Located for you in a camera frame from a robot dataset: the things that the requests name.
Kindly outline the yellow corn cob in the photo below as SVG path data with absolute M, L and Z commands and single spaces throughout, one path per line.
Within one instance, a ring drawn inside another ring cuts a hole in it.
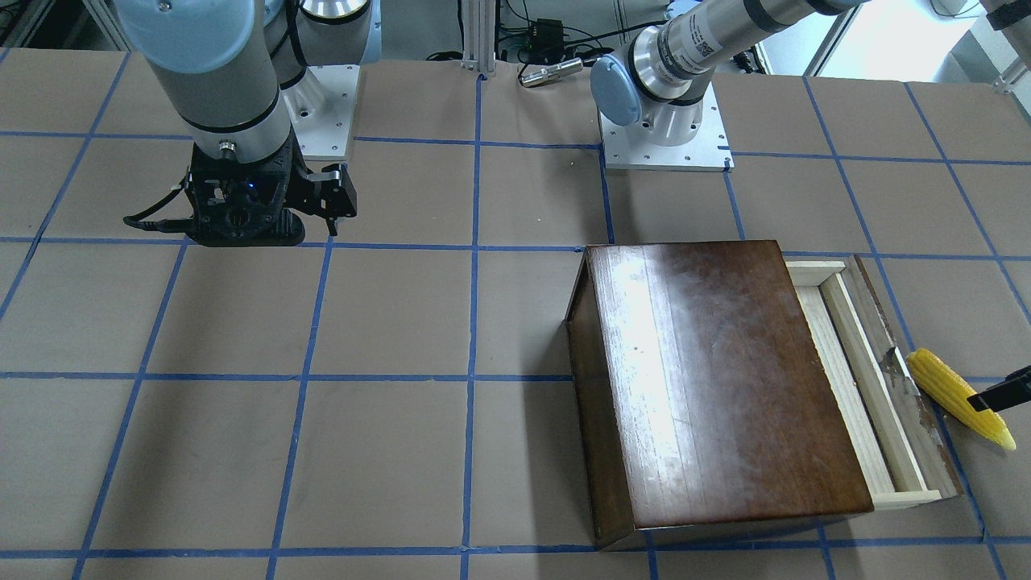
M 976 411 L 968 401 L 970 396 L 975 396 L 975 389 L 935 353 L 920 348 L 907 355 L 905 363 L 918 388 L 927 393 L 958 422 L 1004 450 L 1016 450 L 1012 433 L 1001 415 L 990 410 Z

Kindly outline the light wooden drawer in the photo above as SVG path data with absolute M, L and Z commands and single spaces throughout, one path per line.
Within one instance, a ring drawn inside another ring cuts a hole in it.
M 789 260 L 785 266 L 874 509 L 909 509 L 963 494 L 942 430 L 917 389 L 861 261 Z

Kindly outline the dark wooden drawer cabinet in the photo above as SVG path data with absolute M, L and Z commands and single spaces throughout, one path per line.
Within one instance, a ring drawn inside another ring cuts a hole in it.
M 565 329 L 598 549 L 872 512 L 777 242 L 588 246 Z

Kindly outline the black electronics box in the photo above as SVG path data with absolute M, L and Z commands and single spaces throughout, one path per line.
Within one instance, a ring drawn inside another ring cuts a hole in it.
M 564 54 L 565 34 L 560 19 L 534 19 L 528 26 L 528 49 L 532 58 L 556 61 Z

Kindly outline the aluminium frame post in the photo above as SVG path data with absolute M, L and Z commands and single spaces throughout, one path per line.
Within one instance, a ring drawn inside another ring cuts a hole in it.
M 483 80 L 495 74 L 497 1 L 460 1 L 462 67 Z

